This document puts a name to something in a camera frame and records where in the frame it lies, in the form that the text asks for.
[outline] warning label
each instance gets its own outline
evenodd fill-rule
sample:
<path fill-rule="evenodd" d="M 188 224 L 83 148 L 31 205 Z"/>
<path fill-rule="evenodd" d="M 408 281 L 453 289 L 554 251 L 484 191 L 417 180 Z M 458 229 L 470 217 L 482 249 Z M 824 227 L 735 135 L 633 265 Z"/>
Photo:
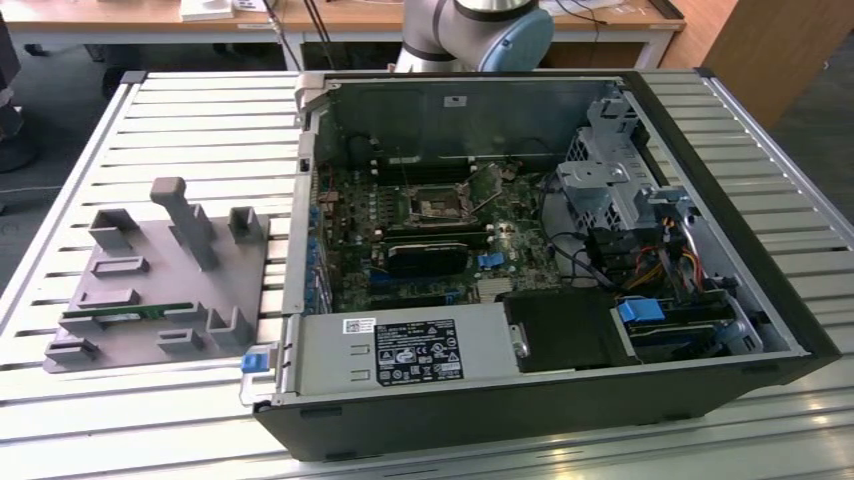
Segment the warning label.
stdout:
<path fill-rule="evenodd" d="M 382 387 L 462 378 L 453 320 L 376 325 L 373 340 Z"/>

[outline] table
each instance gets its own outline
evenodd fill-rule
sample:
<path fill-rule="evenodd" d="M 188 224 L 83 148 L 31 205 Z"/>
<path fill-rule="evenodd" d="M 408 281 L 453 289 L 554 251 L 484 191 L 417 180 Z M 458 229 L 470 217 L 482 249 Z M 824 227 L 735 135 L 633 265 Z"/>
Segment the table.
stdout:
<path fill-rule="evenodd" d="M 3 478 L 747 479 L 854 466 L 854 231 L 715 79 L 643 72 L 843 358 L 704 418 L 332 463 L 294 461 L 237 400 L 240 359 L 41 371 L 98 208 L 164 219 L 154 176 L 209 216 L 272 216 L 260 341 L 278 338 L 298 129 L 288 72 L 152 73 L 121 85 L 0 298 Z M 679 176 L 652 148 L 661 172 Z"/>
<path fill-rule="evenodd" d="M 178 0 L 0 0 L 0 10 L 18 43 L 234 43 L 270 42 L 264 14 L 234 12 L 234 18 L 181 22 Z M 655 68 L 681 20 L 667 20 L 648 0 L 628 0 L 629 13 L 600 9 L 608 22 L 596 32 L 591 22 L 556 17 L 554 42 L 636 42 L 637 68 Z M 301 0 L 278 0 L 276 10 L 290 45 L 317 41 Z M 317 1 L 332 41 L 398 42 L 402 7 L 361 0 Z M 300 64 L 301 49 L 294 48 Z"/>

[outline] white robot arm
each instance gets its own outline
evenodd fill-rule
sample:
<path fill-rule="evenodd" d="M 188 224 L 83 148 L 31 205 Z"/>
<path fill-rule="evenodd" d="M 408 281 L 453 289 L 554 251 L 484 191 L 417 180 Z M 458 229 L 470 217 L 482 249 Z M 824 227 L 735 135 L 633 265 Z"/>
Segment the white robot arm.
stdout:
<path fill-rule="evenodd" d="M 536 68 L 553 20 L 536 0 L 405 0 L 394 72 Z"/>

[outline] metal table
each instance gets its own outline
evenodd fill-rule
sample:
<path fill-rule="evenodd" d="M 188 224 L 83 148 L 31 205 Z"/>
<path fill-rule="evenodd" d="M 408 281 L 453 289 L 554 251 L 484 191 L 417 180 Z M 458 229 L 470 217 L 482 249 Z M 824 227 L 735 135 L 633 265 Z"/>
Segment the metal table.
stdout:
<path fill-rule="evenodd" d="M 118 88 L 0 300 L 0 469 L 54 478 L 779 478 L 854 466 L 851 226 L 713 79 L 645 72 L 660 100 L 844 357 L 697 420 L 336 463 L 300 463 L 240 405 L 238 358 L 47 375 L 43 347 L 103 206 L 165 218 L 180 175 L 209 216 L 272 215 L 261 341 L 278 334 L 296 164 L 288 72 L 161 73 Z M 676 174 L 655 152 L 672 183 Z"/>

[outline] black plastic cover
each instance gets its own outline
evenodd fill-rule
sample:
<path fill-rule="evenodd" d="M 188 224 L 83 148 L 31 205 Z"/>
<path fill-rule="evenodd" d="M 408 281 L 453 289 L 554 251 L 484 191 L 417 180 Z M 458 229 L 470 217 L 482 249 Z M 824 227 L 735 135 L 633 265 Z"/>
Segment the black plastic cover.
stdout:
<path fill-rule="evenodd" d="M 635 365 L 616 330 L 611 296 L 599 291 L 538 290 L 502 297 L 506 322 L 526 340 L 521 372 Z"/>

